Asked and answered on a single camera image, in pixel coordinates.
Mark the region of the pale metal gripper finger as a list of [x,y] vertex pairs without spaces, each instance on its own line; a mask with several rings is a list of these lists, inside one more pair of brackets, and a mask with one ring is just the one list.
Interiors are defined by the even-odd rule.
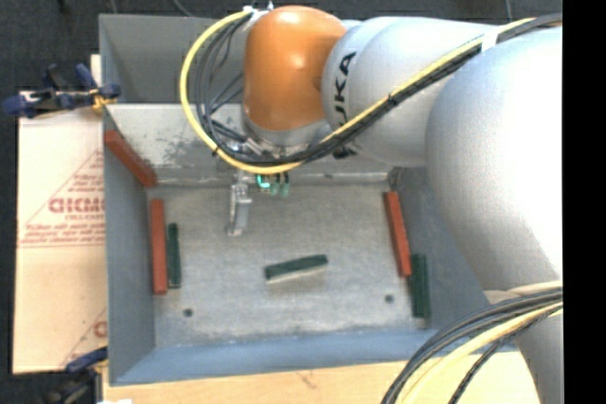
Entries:
[[239,223],[240,193],[239,186],[232,184],[229,199],[229,222],[227,225],[227,234],[231,237],[237,237],[241,233]]
[[238,188],[238,227],[245,228],[248,224],[252,197],[249,186],[244,184]]

